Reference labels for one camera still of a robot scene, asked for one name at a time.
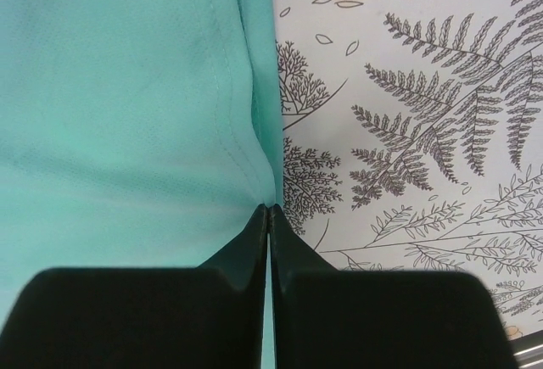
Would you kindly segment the mint green t shirt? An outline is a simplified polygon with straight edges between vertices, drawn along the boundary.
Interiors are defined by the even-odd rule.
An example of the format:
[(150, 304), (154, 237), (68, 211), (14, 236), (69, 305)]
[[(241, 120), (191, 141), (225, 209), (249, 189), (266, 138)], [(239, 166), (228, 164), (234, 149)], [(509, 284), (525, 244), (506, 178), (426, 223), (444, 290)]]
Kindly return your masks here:
[(1, 0), (1, 333), (51, 268), (195, 268), (282, 192), (272, 0)]

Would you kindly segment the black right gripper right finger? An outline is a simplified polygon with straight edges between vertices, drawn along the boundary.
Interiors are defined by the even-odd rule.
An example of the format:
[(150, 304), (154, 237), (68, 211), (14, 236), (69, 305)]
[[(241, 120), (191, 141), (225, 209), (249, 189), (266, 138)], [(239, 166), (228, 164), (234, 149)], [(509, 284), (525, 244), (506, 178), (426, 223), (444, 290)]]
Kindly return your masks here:
[(341, 271), (270, 210), (279, 368), (514, 368), (483, 283), (454, 271)]

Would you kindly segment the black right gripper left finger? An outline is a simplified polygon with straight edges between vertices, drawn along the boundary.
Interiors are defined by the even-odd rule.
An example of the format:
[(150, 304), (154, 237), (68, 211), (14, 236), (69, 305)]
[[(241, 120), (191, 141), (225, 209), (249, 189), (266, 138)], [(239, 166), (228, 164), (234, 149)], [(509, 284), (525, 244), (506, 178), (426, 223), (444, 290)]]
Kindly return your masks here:
[(268, 210), (195, 268), (51, 268), (1, 333), (4, 368), (257, 368)]

